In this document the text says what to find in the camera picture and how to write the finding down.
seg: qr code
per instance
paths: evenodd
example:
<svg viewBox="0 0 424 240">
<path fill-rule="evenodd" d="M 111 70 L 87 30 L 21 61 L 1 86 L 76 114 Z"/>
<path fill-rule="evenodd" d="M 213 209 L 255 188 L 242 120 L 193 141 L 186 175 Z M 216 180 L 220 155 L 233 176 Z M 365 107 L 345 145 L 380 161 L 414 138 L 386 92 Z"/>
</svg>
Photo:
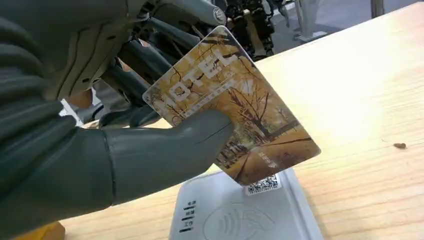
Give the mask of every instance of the qr code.
<svg viewBox="0 0 424 240">
<path fill-rule="evenodd" d="M 255 195 L 281 188 L 278 175 L 272 175 L 245 187 L 247 195 Z"/>
</svg>

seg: floor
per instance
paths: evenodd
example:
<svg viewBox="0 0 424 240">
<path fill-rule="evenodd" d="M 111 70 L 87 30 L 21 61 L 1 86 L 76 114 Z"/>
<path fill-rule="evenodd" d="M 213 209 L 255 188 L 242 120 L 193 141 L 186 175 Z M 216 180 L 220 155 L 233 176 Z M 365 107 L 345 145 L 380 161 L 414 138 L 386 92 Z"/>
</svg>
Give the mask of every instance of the floor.
<svg viewBox="0 0 424 240">
<path fill-rule="evenodd" d="M 319 7 L 316 17 L 316 31 L 335 33 L 371 19 L 370 0 L 317 0 Z M 422 2 L 419 0 L 384 0 L 386 13 L 403 8 L 410 4 Z M 285 28 L 285 20 L 280 14 L 275 14 L 272 21 L 275 33 L 274 52 L 280 53 L 302 44 L 293 40 L 293 30 L 299 27 L 296 10 L 289 11 L 290 29 Z"/>
</svg>

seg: nfc symbol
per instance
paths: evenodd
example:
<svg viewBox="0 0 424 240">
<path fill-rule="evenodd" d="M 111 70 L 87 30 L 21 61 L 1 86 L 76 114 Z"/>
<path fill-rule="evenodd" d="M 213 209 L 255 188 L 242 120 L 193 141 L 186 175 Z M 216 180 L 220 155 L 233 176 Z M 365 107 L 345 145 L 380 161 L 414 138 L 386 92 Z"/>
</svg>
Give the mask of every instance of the nfc symbol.
<svg viewBox="0 0 424 240">
<path fill-rule="evenodd" d="M 236 208 L 227 212 L 218 223 L 218 231 L 229 236 L 237 237 L 242 227 L 242 220 Z"/>
<path fill-rule="evenodd" d="M 243 203 L 232 203 L 213 211 L 204 222 L 206 240 L 250 240 L 272 231 L 275 222 L 261 210 Z"/>
</svg>

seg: wooden surface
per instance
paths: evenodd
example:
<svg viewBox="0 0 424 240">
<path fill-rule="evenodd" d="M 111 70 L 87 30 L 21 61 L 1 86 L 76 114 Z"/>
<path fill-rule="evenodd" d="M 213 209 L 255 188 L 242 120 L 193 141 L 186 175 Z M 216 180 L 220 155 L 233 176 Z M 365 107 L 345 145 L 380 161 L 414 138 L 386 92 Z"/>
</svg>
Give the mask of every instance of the wooden surface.
<svg viewBox="0 0 424 240">
<path fill-rule="evenodd" d="M 324 237 L 424 239 L 424 3 L 257 65 L 322 149 L 294 169 Z M 64 220 L 67 239 L 166 240 L 178 190 Z"/>
</svg>

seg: gray robotic arm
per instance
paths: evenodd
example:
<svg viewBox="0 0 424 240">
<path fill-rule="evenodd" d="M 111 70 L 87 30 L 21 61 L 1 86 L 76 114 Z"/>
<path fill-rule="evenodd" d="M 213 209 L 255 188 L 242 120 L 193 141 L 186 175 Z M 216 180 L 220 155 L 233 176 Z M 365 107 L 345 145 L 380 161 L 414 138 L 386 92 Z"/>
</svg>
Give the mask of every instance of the gray robotic arm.
<svg viewBox="0 0 424 240">
<path fill-rule="evenodd" d="M 59 117 L 57 98 L 86 89 L 128 40 L 138 2 L 2 2 L 0 239 L 194 177 L 232 134 L 216 111 L 171 129 L 82 129 Z"/>
</svg>

